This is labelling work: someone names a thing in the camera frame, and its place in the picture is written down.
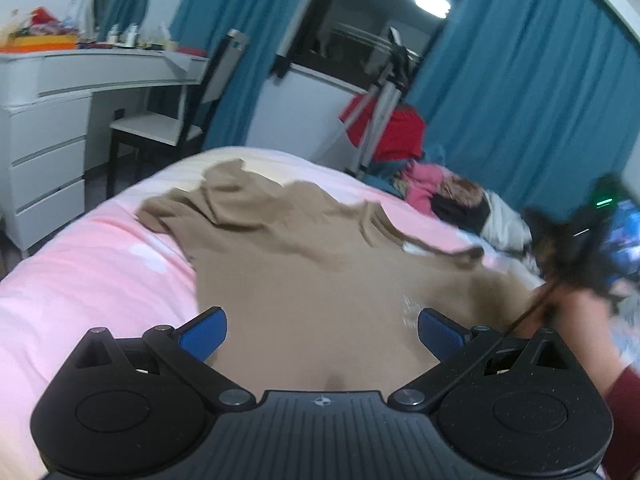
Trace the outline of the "right hand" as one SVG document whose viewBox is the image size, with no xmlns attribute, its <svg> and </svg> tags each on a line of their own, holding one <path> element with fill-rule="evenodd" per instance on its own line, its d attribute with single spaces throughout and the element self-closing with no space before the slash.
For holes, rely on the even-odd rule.
<svg viewBox="0 0 640 480">
<path fill-rule="evenodd" d="M 541 327 L 553 328 L 606 396 L 626 368 L 610 333 L 610 304 L 591 289 L 551 283 L 538 288 L 534 304 L 514 334 L 530 338 Z"/>
</svg>

